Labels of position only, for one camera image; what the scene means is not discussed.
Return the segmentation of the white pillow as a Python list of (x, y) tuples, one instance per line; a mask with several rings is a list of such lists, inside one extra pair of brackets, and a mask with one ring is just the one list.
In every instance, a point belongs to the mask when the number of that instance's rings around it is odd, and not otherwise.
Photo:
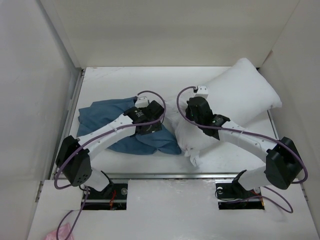
[[(247, 58), (239, 59), (235, 65), (204, 85), (208, 87), (206, 100), (212, 112), (226, 116), (242, 127), (259, 114), (282, 107), (279, 95)], [(218, 140), (205, 135), (179, 112), (186, 110), (187, 101), (193, 95), (188, 90), (180, 97), (167, 98), (165, 116), (183, 154), (197, 167), (201, 164), (200, 152), (212, 147)]]

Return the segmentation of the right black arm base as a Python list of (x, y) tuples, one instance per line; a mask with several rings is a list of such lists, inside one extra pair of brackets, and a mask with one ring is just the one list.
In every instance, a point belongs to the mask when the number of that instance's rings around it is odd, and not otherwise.
[(242, 186), (232, 182), (218, 182), (215, 184), (215, 197), (219, 210), (264, 210), (261, 190), (245, 190)]

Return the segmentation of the blue pillowcase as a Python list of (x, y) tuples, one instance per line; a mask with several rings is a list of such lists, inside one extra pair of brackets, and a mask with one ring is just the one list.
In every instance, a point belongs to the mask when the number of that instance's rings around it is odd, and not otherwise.
[[(108, 99), (93, 102), (78, 110), (79, 127), (77, 137), (92, 133), (114, 121), (124, 111), (135, 106), (136, 98)], [(149, 134), (128, 136), (108, 147), (109, 150), (131, 155), (152, 155), (157, 151), (169, 155), (180, 155), (176, 137), (165, 126)]]

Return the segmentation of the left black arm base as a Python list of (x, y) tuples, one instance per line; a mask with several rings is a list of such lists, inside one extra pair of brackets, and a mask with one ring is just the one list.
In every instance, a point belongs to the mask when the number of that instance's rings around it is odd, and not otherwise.
[(85, 201), (85, 187), (80, 187), (83, 191), (80, 205), (84, 204), (85, 211), (122, 211), (127, 209), (128, 182), (116, 180), (111, 191), (107, 193), (99, 192), (89, 187), (88, 197)]

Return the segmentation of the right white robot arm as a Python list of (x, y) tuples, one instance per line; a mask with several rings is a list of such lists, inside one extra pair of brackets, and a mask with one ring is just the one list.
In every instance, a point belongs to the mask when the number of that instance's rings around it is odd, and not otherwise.
[(191, 97), (187, 101), (186, 118), (193, 121), (205, 135), (233, 144), (264, 162), (262, 167), (242, 170), (233, 179), (231, 190), (237, 197), (268, 185), (286, 190), (303, 170), (299, 152), (290, 138), (278, 140), (247, 132), (228, 117), (214, 114), (209, 103), (201, 96)]

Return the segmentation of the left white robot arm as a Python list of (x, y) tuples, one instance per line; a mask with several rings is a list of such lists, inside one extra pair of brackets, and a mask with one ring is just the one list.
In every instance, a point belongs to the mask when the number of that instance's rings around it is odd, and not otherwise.
[(87, 191), (93, 191), (103, 199), (109, 197), (115, 188), (114, 183), (105, 172), (92, 167), (92, 160), (126, 137), (160, 131), (165, 113), (166, 106), (153, 100), (143, 107), (129, 108), (112, 122), (89, 134), (78, 138), (67, 136), (55, 160), (58, 168), (54, 178), (55, 188), (63, 189), (58, 185), (58, 179), (64, 175), (69, 187), (84, 186)]

